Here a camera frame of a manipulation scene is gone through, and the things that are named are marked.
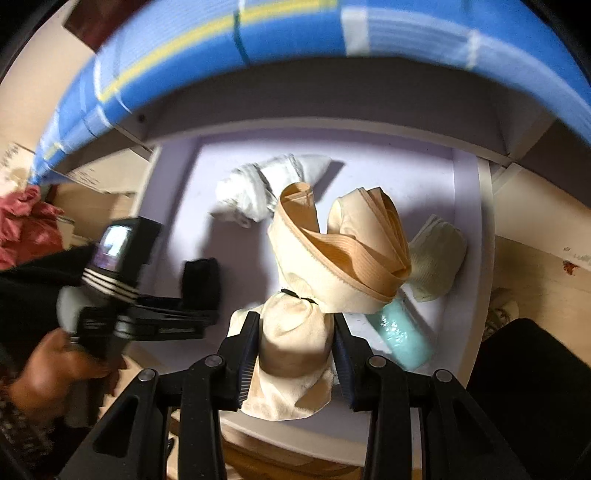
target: white wooden shelf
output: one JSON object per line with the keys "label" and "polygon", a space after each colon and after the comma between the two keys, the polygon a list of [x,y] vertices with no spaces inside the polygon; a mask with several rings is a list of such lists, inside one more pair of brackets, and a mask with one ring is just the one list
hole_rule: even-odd
{"label": "white wooden shelf", "polygon": [[[473,154],[440,145],[353,131],[275,129],[162,145],[139,214],[166,227],[144,272],[142,289],[177,296],[183,263],[215,257],[222,267],[223,301],[220,320],[208,328],[204,339],[132,345],[130,354],[143,358],[143,366],[160,371],[187,368],[217,350],[234,310],[260,304],[279,289],[266,235],[268,223],[243,229],[214,220],[209,212],[217,181],[231,169],[283,153],[318,153],[334,159],[315,188],[321,228],[335,198],[357,187],[381,186],[393,199],[409,240],[432,213],[462,230],[468,250],[452,292],[415,307],[437,339],[436,354],[421,371],[447,368],[466,383],[482,336],[492,281],[494,227],[489,215],[488,164]],[[318,458],[362,465],[365,457],[369,416],[349,411],[339,387],[333,401],[309,419],[273,423],[238,412],[222,413],[222,421]],[[417,421],[414,424],[418,432]],[[419,452],[417,444],[415,456]]]}

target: beige cloth bag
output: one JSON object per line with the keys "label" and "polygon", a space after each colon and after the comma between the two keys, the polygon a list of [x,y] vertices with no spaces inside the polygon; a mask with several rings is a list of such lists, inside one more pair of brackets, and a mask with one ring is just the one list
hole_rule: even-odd
{"label": "beige cloth bag", "polygon": [[[330,401],[333,313],[375,313],[410,273],[408,244],[380,188],[338,198],[320,233],[307,183],[289,185],[268,230],[281,286],[252,309],[261,315],[259,357],[242,411],[265,420],[308,417]],[[248,310],[234,312],[237,335]]]}

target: white crumpled cloth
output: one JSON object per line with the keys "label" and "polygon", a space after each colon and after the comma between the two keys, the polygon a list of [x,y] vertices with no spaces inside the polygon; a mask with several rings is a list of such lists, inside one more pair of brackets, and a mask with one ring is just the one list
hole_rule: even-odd
{"label": "white crumpled cloth", "polygon": [[300,181],[315,185],[325,174],[331,158],[325,155],[281,155],[261,163],[247,163],[218,182],[212,216],[249,227],[275,211],[285,187]]}

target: white wall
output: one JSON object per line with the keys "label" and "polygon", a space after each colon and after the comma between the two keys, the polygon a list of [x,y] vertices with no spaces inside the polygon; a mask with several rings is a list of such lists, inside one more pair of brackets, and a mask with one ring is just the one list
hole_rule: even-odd
{"label": "white wall", "polygon": [[64,91],[93,51],[63,28],[70,0],[27,43],[0,83],[0,152],[12,141],[35,150]]}

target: black chair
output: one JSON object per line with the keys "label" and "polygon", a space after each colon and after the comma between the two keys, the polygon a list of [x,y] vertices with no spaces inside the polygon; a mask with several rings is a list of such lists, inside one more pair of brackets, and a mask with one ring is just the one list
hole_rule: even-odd
{"label": "black chair", "polygon": [[484,341],[467,390],[534,480],[591,478],[591,368],[532,320]]}

